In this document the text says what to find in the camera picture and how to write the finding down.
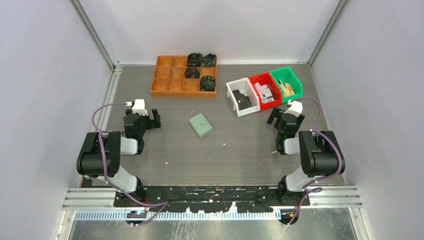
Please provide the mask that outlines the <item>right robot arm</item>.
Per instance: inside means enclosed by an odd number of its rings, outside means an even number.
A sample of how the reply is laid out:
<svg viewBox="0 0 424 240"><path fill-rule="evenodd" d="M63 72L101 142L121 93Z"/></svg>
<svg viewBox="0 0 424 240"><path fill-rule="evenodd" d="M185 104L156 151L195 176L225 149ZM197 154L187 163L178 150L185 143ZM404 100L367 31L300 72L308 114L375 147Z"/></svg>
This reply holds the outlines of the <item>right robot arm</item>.
<svg viewBox="0 0 424 240"><path fill-rule="evenodd" d="M275 148L280 155L299 155L300 167L282 177L277 185L277 199L291 205L306 195L305 188L315 181L340 175L346 168L333 131L300 131L305 116L290 107L272 109L267 124L276 128Z"/></svg>

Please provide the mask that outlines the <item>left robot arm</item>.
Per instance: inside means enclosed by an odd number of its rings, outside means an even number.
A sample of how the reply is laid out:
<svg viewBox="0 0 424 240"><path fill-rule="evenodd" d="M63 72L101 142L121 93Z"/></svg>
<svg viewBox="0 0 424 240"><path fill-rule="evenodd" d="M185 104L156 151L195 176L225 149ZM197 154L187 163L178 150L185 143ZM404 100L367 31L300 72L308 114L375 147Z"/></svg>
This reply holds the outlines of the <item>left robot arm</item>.
<svg viewBox="0 0 424 240"><path fill-rule="evenodd" d="M152 109L153 118L130 109L125 114L123 132L87 133L76 160L76 170L82 176L112 184L121 199L138 207L145 202L146 193L140 178L130 174L121 165L121 156L141 155L145 147L143 137L146 131L159 129L161 116L156 108Z"/></svg>

